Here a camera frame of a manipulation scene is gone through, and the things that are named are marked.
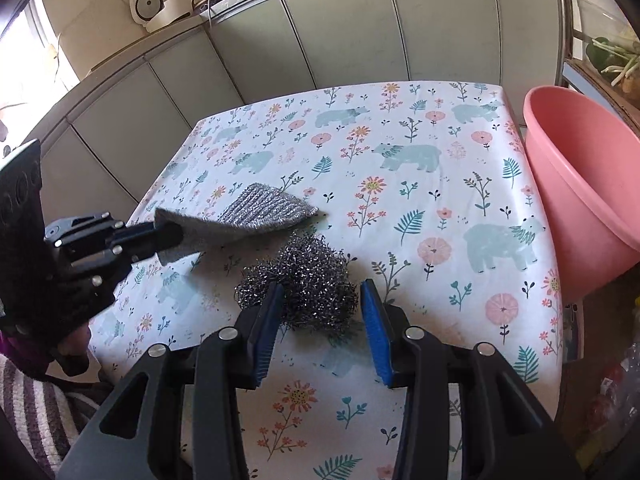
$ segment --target hand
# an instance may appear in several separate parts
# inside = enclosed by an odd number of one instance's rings
[[[76,328],[58,344],[58,352],[62,355],[85,355],[91,340],[89,324]]]

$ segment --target pink bucket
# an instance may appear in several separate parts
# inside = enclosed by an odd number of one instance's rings
[[[585,95],[533,88],[525,147],[556,248],[565,303],[640,261],[640,140]]]

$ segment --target floral tablecloth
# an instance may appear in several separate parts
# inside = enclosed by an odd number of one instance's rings
[[[366,84],[203,119],[129,223],[151,220],[157,206],[216,218],[252,182],[318,206],[303,228],[344,250],[354,283],[373,277],[384,300],[444,342],[492,342],[555,413],[556,258],[502,88]],[[155,258],[135,265],[114,306],[93,322],[106,372],[117,380],[155,342],[192,346],[232,324],[242,268],[283,239],[246,240],[167,267]],[[238,392],[251,477],[337,478],[340,468],[340,478],[390,478],[404,393],[376,377],[361,323],[341,340],[281,329],[260,389]],[[450,397],[455,473],[462,441],[454,386]]]

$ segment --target metal bolt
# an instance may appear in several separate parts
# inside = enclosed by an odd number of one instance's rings
[[[490,356],[495,354],[495,346],[491,343],[480,343],[477,348],[480,355]]]
[[[424,330],[419,326],[410,326],[404,331],[404,335],[409,339],[422,339],[424,337]]]
[[[222,339],[222,341],[231,341],[232,339],[238,337],[238,330],[236,330],[232,326],[227,326],[220,332],[218,332],[218,337]]]
[[[166,346],[156,343],[155,345],[151,345],[147,352],[151,357],[160,357],[166,352]]]

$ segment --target striped fabric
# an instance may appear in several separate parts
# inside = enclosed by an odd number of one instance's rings
[[[108,388],[98,390],[97,395],[87,387],[65,393],[52,383],[27,377],[0,354],[0,407],[24,447],[51,478],[106,398]]]

